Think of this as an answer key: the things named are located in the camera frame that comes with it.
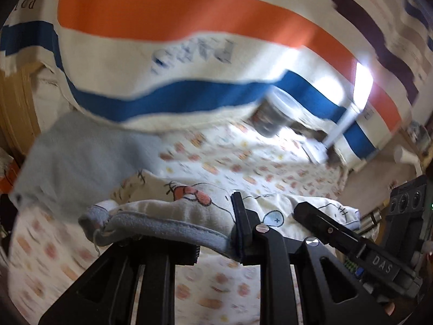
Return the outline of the right hand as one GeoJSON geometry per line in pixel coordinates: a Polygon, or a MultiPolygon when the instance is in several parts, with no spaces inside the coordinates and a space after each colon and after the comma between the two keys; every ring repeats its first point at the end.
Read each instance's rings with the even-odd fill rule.
{"type": "Polygon", "coordinates": [[[405,298],[398,297],[393,301],[390,301],[385,306],[386,314],[388,314],[393,322],[398,323],[403,321],[407,316],[411,314],[412,311],[421,302],[424,295],[429,290],[432,284],[432,253],[427,253],[423,257],[423,263],[421,264],[420,276],[423,279],[423,285],[421,287],[420,293],[415,298],[405,298]]]}

